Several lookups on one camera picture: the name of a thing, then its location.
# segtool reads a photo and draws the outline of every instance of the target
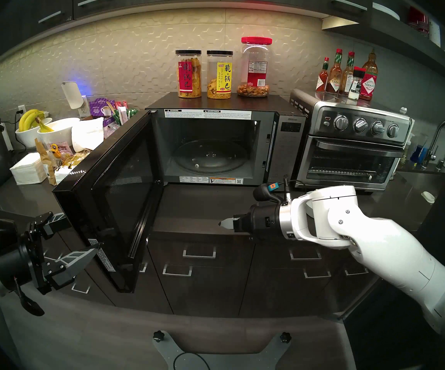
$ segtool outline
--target faucet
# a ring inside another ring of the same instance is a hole
[[[433,137],[432,143],[430,144],[430,148],[428,149],[428,152],[425,155],[425,158],[423,159],[423,162],[421,163],[422,169],[426,169],[428,167],[428,163],[430,163],[431,160],[435,160],[437,157],[435,156],[435,151],[433,150],[435,148],[435,144],[437,143],[438,136],[440,134],[440,130],[444,128],[445,126],[445,120],[439,124],[437,128],[437,132],[435,133],[435,136]]]

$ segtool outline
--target snack jar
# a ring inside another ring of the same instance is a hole
[[[178,96],[181,98],[201,97],[202,51],[176,50],[176,55],[178,57],[178,66],[176,67]]]
[[[233,52],[207,50],[207,97],[231,98],[233,80]]]
[[[271,52],[272,38],[242,37],[241,84],[238,94],[245,97],[266,97],[269,94],[267,73]]]

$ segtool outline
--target open microwave door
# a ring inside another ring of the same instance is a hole
[[[53,190],[84,244],[119,292],[135,289],[163,192],[151,112],[134,115]]]

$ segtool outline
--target black lid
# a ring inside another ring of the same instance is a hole
[[[365,76],[365,70],[366,69],[361,69],[355,66],[353,70],[353,77],[363,78]]]
[[[218,55],[233,55],[232,51],[225,50],[207,50],[207,55],[209,54],[218,54]]]
[[[179,54],[201,54],[201,50],[175,50],[176,55]]]

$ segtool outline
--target yellow label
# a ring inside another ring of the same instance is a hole
[[[217,92],[230,93],[231,92],[231,77],[233,71],[233,64],[231,62],[217,63]]]

